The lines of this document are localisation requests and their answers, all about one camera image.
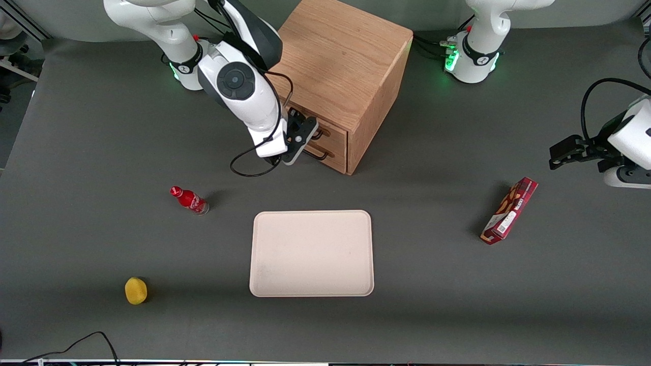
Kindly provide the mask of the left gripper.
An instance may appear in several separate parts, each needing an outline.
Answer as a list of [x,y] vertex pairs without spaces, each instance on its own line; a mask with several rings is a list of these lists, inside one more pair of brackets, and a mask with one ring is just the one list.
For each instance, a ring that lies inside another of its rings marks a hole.
[[[621,120],[620,125],[607,138],[596,135],[587,139],[570,135],[563,140],[561,151],[550,149],[549,167],[551,170],[570,163],[583,163],[598,160],[600,173],[625,164],[626,158],[643,169],[650,170],[650,101],[641,97],[632,103]],[[621,155],[612,155],[613,148]]]

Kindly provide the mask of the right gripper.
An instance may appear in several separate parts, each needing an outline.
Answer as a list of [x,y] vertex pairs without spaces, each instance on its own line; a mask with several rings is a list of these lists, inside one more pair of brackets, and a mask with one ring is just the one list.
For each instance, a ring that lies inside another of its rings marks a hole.
[[268,132],[257,132],[247,128],[259,158],[283,155],[288,151],[286,130],[288,134],[304,134],[306,117],[295,108],[288,110],[286,119],[280,119]]

